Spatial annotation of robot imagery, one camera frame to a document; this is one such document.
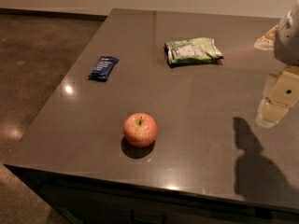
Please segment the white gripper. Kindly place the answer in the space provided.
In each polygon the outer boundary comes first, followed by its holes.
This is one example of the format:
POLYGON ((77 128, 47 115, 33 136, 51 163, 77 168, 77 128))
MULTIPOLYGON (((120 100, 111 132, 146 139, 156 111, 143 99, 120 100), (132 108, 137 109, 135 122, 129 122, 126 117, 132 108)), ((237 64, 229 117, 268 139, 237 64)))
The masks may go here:
POLYGON ((278 124, 299 101, 299 1, 268 32, 258 38, 254 48, 274 50, 275 58, 285 64, 279 73, 270 73, 256 123, 263 128, 278 124))

